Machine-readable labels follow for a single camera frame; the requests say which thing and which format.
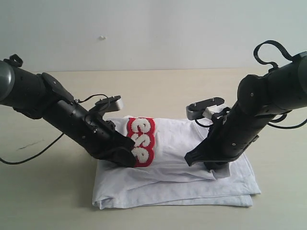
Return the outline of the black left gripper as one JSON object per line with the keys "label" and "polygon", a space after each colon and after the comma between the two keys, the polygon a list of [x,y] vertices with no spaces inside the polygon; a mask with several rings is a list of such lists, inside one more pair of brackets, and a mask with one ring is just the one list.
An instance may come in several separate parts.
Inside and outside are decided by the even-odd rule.
{"label": "black left gripper", "polygon": [[113,162],[121,167],[134,167],[136,158],[132,154],[135,142],[116,131],[116,125],[104,120],[104,112],[98,112],[95,106],[85,117],[91,128],[86,138],[86,151],[95,159]]}

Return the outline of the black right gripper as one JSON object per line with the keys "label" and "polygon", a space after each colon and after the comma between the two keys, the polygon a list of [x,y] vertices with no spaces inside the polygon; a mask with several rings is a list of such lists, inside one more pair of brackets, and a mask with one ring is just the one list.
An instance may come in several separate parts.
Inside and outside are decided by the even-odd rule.
{"label": "black right gripper", "polygon": [[188,166],[202,162],[206,171],[220,171],[228,169],[229,163],[240,157],[240,154],[227,155],[217,142],[217,135],[222,130],[224,117],[225,115],[219,113],[212,116],[213,123],[207,126],[209,129],[207,137],[184,157]]}

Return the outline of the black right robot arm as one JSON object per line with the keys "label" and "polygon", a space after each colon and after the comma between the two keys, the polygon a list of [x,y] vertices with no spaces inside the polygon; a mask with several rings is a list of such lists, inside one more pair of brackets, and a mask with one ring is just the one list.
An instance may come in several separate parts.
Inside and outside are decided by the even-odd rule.
{"label": "black right robot arm", "polygon": [[229,108],[224,99],[213,97],[186,107],[189,120],[202,118],[207,137],[185,155],[188,166],[202,162],[207,170],[223,169],[237,160],[255,142],[267,125],[277,122],[277,115],[307,105],[307,54],[299,53],[281,68],[264,76],[249,74],[237,89],[237,101]]}

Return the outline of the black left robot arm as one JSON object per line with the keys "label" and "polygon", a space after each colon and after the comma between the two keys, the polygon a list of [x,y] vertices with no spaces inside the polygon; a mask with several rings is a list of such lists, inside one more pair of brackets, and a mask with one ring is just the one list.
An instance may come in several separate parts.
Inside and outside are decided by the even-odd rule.
{"label": "black left robot arm", "polygon": [[0,103],[28,118],[44,119],[82,146],[93,158],[133,167],[135,142],[116,131],[105,113],[122,108],[121,96],[104,96],[86,110],[62,84],[48,73],[22,69],[23,61],[11,55],[0,62]]}

